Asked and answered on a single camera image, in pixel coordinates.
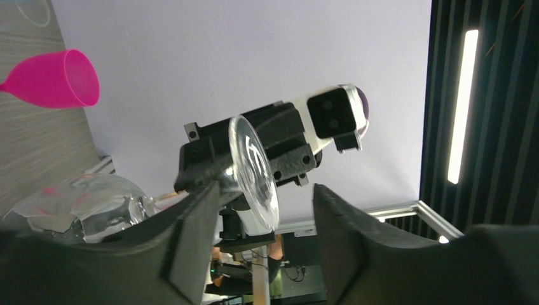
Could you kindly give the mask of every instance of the cable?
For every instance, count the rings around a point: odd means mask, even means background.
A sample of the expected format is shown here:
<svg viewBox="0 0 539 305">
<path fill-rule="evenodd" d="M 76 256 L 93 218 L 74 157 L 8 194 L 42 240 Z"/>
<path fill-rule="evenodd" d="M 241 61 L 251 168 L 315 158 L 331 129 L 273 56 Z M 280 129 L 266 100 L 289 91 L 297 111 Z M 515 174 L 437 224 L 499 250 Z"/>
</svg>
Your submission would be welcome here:
<svg viewBox="0 0 539 305">
<path fill-rule="evenodd" d="M 258 256 L 258 257 L 262 257 L 263 259 L 267 259 L 267 258 L 269 257 L 269 255 L 268 255 L 268 256 L 261 256 L 261 255 L 258 254 L 255 250 L 251 250 L 251 252 L 252 252 L 253 254 L 256 254 L 256 256 Z"/>
<path fill-rule="evenodd" d="M 232 301 L 232 300 L 235 300 L 235 299 L 239 299 L 241 298 L 242 296 L 241 295 L 236 295 L 235 297 L 229 297 L 228 299 L 222 299 L 222 300 L 219 300 L 217 302 L 213 302 L 211 303 L 210 305 L 221 305 L 221 304 L 225 304 L 226 302 L 229 302 L 229 301 Z"/>
<path fill-rule="evenodd" d="M 287 268 L 284 268 L 284 269 L 285 269 L 285 274 L 286 274 L 287 278 L 289 278 L 291 281 L 294 281 L 294 282 L 296 282 L 296 283 L 299 283 L 299 282 L 305 280 L 305 272 L 303 271 L 303 267 L 301 267 L 301 268 L 300 268 L 300 267 L 296 267 L 296 272 L 297 272 L 297 277 L 296 277 L 296 278 L 292 278 L 292 277 L 288 274 Z M 300 274 L 300 270 L 301 270 L 301 274 L 302 274 L 303 277 L 301 278 L 301 280 L 298 280 L 299 274 Z"/>
<path fill-rule="evenodd" d="M 261 264 L 255 264 L 254 262 L 252 262 L 251 264 L 252 264 L 252 265 L 256 265 L 256 266 L 264 267 L 264 268 L 266 268 L 266 270 L 269 271 L 268 267 L 266 267 L 266 266 L 264 266 L 264 265 L 261 265 Z"/>
</svg>

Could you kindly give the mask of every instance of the white ceiling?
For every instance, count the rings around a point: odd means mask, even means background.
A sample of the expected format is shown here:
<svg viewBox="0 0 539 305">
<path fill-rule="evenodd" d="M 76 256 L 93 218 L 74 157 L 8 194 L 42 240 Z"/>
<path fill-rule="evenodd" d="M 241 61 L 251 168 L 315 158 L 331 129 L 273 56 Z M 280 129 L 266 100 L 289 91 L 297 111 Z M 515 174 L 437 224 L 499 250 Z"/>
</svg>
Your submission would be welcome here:
<svg viewBox="0 0 539 305">
<path fill-rule="evenodd" d="M 53 0 L 65 45 L 95 64 L 95 145 L 147 194 L 172 190 L 183 125 L 328 85 L 370 104 L 364 150 L 324 151 L 311 182 L 360 208 L 417 200 L 430 0 Z M 279 189 L 284 221 L 311 215 L 311 185 Z"/>
</svg>

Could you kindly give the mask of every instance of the ceiling light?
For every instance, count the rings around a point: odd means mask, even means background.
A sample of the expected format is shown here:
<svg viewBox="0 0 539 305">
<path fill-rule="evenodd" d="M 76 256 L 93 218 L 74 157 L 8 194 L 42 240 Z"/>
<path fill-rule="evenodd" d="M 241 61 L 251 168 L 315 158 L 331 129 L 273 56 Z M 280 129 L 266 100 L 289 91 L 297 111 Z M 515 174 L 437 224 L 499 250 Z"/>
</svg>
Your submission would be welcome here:
<svg viewBox="0 0 539 305">
<path fill-rule="evenodd" d="M 449 239 L 443 235 L 441 235 L 440 238 L 438 238 L 438 241 L 440 243 L 449 243 Z"/>
<path fill-rule="evenodd" d="M 478 36 L 478 30 L 469 30 L 464 37 L 464 50 L 453 123 L 453 139 L 451 140 L 451 155 L 449 157 L 449 170 L 447 173 L 447 179 L 453 184 L 458 183 L 458 177 L 460 175 L 460 163 L 464 147 L 464 136 L 466 134 L 466 121 L 468 119 L 470 92 L 472 91 Z"/>
</svg>

